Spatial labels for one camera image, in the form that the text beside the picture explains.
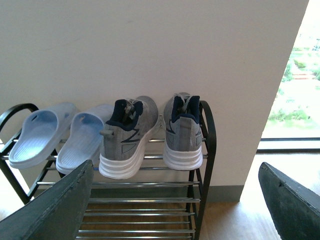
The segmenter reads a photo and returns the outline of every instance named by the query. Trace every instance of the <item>shoelace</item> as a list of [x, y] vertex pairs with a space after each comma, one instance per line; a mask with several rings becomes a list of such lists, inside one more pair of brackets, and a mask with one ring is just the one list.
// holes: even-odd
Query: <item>shoelace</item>
[[179, 96], [181, 99], [182, 99], [182, 101], [183, 101], [183, 106], [182, 107], [179, 107], [178, 108], [178, 111], [180, 112], [180, 113], [184, 113], [184, 114], [186, 114], [187, 113], [187, 108], [188, 108], [188, 104], [189, 104], [189, 101], [190, 101], [190, 99], [192, 98], [192, 96], [191, 95], [181, 95], [181, 94], [177, 94], [177, 96]]
[[136, 102], [135, 99], [126, 99], [126, 107], [124, 108], [124, 115], [122, 118], [122, 122], [124, 123], [127, 118], [134, 119], [136, 116], [135, 106], [134, 103]]

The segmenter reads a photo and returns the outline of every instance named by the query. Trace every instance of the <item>chrome rack bar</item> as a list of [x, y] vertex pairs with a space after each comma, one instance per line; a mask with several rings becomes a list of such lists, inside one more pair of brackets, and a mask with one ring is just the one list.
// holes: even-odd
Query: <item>chrome rack bar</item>
[[189, 224], [188, 221], [83, 221], [82, 225], [112, 225], [112, 224], [119, 224], [119, 225], [131, 225], [131, 224]]
[[164, 143], [165, 139], [164, 138], [152, 138], [149, 140], [149, 143]]
[[159, 197], [159, 198], [90, 198], [90, 204], [118, 204], [118, 203], [199, 203], [200, 199], [190, 197]]
[[191, 239], [191, 236], [77, 236], [75, 239]]
[[137, 183], [107, 183], [94, 182], [94, 188], [153, 188], [153, 187], [181, 187], [198, 185], [199, 181], [171, 181], [171, 182], [137, 182]]
[[170, 211], [181, 211], [185, 212], [185, 208], [158, 208], [158, 209], [146, 209], [146, 208], [139, 208], [139, 209], [133, 209], [133, 208], [127, 208], [127, 209], [87, 209], [86, 212], [153, 212], [153, 211], [159, 211], [159, 212], [170, 212]]
[[189, 229], [160, 229], [160, 230], [79, 230], [79, 234], [118, 234], [118, 233], [136, 233], [136, 234], [155, 234], [155, 233], [174, 233], [174, 234], [193, 234], [195, 230]]
[[169, 217], [169, 216], [193, 216], [195, 215], [194, 212], [170, 212], [170, 213], [122, 213], [122, 212], [108, 212], [108, 213], [101, 213], [101, 212], [93, 212], [93, 213], [85, 213], [84, 216], [86, 217], [101, 217], [101, 216], [158, 216], [158, 217]]
[[[203, 159], [207, 159], [208, 155], [207, 154], [203, 154], [202, 155]], [[158, 154], [145, 154], [144, 155], [144, 160], [162, 160], [164, 159], [162, 155], [158, 155]]]

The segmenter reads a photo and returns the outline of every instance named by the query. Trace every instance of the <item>black metal frame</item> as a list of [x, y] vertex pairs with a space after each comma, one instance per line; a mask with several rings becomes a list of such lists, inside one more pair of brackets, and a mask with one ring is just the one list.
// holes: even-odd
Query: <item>black metal frame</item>
[[[20, 104], [17, 106], [14, 106], [10, 108], [8, 111], [6, 111], [3, 115], [0, 116], [0, 131], [4, 124], [9, 120], [9, 118], [19, 112], [20, 110], [23, 109], [29, 109], [31, 112], [37, 110], [38, 108], [33, 105], [33, 104]], [[203, 156], [204, 159], [206, 159], [206, 164], [205, 164], [205, 173], [204, 173], [204, 179], [201, 176], [201, 171], [200, 169], [196, 170], [191, 170], [189, 171], [189, 176], [188, 176], [188, 181], [187, 182], [138, 182], [138, 183], [104, 183], [104, 182], [95, 182], [92, 184], [92, 190], [91, 190], [91, 199], [89, 200], [89, 203], [94, 203], [94, 204], [123, 204], [123, 203], [143, 203], [147, 200], [147, 202], [152, 202], [152, 203], [180, 203], [183, 204], [185, 203], [185, 213], [183, 212], [178, 212], [176, 213], [177, 216], [187, 216], [188, 217], [188, 225], [189, 229], [187, 230], [155, 230], [153, 233], [159, 233], [159, 234], [188, 234], [189, 237], [186, 237], [188, 239], [192, 240], [199, 240], [200, 237], [200, 232], [201, 232], [201, 226], [203, 223], [203, 218], [205, 214], [205, 207], [206, 207], [206, 202], [208, 198], [208, 191], [210, 187], [210, 182], [211, 182], [211, 177], [213, 173], [213, 167], [214, 167], [214, 162], [215, 162], [215, 157], [216, 157], [216, 150], [217, 150], [217, 135], [216, 135], [216, 127], [214, 123], [214, 118], [211, 112], [211, 109], [206, 101], [201, 100], [200, 101], [200, 124], [201, 124], [201, 130], [202, 130], [202, 135], [203, 135], [203, 141], [205, 143], [206, 151], [207, 154]], [[48, 161], [39, 174], [39, 176], [36, 178], [34, 184], [32, 185], [30, 192], [26, 194], [20, 184], [18, 183], [17, 179], [11, 172], [10, 168], [8, 167], [6, 160], [8, 159], [7, 154], [10, 152], [12, 149], [13, 145], [19, 138], [20, 132], [17, 133], [15, 136], [12, 137], [12, 139], [5, 145], [4, 149], [0, 152], [0, 169], [5, 173], [5, 176], [11, 183], [12, 187], [14, 190], [17, 192], [23, 203], [28, 203], [31, 198], [34, 196], [36, 193], [38, 187], [41, 186], [52, 186], [54, 182], [42, 182], [44, 179], [46, 173], [49, 170], [56, 170], [55, 168], [51, 167], [52, 163], [55, 162], [55, 157], [57, 152], [53, 151], [51, 154], [52, 156], [48, 158]], [[150, 142], [164, 142], [164, 139], [152, 139]], [[144, 159], [163, 159], [161, 155], [145, 155]], [[152, 170], [171, 170], [166, 167], [154, 167]], [[186, 197], [168, 197], [168, 198], [146, 198], [146, 199], [141, 199], [141, 198], [94, 198], [92, 197], [92, 192], [94, 188], [98, 189], [127, 189], [127, 188], [150, 188], [155, 186], [155, 187], [187, 187], [187, 193]], [[200, 197], [196, 197], [195, 194], [195, 186], [198, 188], [198, 193]], [[97, 215], [97, 213], [91, 213], [91, 210], [88, 209], [88, 213], [85, 213], [84, 217], [86, 216], [92, 216], [92, 215]], [[110, 211], [107, 213], [102, 213], [102, 215], [105, 214], [105, 216], [110, 215]], [[173, 215], [172, 213], [163, 213], [163, 216], [166, 215]], [[107, 234], [111, 233], [113, 234], [115, 231], [114, 230], [83, 230], [81, 229], [78, 233], [77, 239], [91, 239], [95, 238], [93, 236], [87, 236], [87, 234]], [[134, 231], [134, 230], [121, 230], [118, 231], [119, 233], [150, 233], [149, 231]], [[156, 237], [156, 238], [175, 238], [174, 236], [172, 237]]]

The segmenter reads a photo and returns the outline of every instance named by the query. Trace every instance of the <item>white sneaker sole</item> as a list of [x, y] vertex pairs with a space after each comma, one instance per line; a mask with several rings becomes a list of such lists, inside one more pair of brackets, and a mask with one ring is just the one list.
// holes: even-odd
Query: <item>white sneaker sole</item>
[[165, 142], [163, 161], [171, 169], [190, 171], [200, 168], [203, 162], [202, 147], [196, 151], [175, 151], [168, 147]]
[[152, 136], [157, 133], [161, 126], [161, 121], [157, 120], [153, 128], [151, 128], [140, 140], [133, 156], [127, 160], [117, 161], [110, 160], [100, 154], [99, 172], [102, 176], [110, 179], [128, 179], [133, 177], [144, 160], [145, 148]]

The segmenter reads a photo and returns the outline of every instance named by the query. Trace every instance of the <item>wooden floor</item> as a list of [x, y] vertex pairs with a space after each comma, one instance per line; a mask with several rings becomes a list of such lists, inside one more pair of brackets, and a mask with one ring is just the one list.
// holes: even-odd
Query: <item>wooden floor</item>
[[[268, 162], [305, 187], [320, 194], [319, 154], [258, 154], [255, 156], [240, 202], [207, 203], [200, 240], [280, 240], [262, 195], [258, 170], [262, 162]], [[5, 208], [1, 198], [1, 209]], [[185, 221], [186, 218], [173, 219]], [[101, 229], [101, 224], [90, 224], [90, 229]]]

